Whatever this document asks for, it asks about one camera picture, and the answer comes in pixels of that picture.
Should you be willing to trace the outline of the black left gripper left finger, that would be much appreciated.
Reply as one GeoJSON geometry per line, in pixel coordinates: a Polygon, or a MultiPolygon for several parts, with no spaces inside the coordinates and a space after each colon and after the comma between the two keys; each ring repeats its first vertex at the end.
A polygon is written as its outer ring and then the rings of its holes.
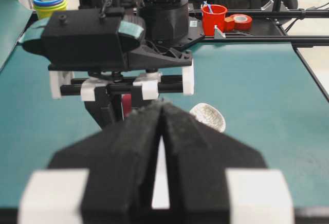
{"type": "Polygon", "coordinates": [[[152,202],[161,104],[54,153],[31,175],[18,223],[129,223],[152,202]]]}

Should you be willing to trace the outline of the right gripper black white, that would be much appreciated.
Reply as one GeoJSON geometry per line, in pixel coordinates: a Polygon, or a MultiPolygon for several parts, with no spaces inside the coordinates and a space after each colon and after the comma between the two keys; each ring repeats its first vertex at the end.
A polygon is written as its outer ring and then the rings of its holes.
{"type": "Polygon", "coordinates": [[[88,113],[100,128],[124,119],[121,97],[131,94],[132,108],[149,105],[162,93],[194,94],[194,66],[184,66],[181,75],[164,76],[146,71],[137,77],[120,72],[109,75],[90,72],[88,78],[75,78],[73,71],[60,71],[49,65],[50,89],[53,99],[80,96],[88,113]]]}

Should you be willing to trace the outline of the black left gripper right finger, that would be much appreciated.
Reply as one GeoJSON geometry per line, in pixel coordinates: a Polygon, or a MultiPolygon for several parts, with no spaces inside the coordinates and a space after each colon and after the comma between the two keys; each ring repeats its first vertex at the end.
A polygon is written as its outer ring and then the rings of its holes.
{"type": "Polygon", "coordinates": [[[285,177],[259,151],[172,104],[161,112],[170,203],[184,223],[294,223],[285,177]]]}

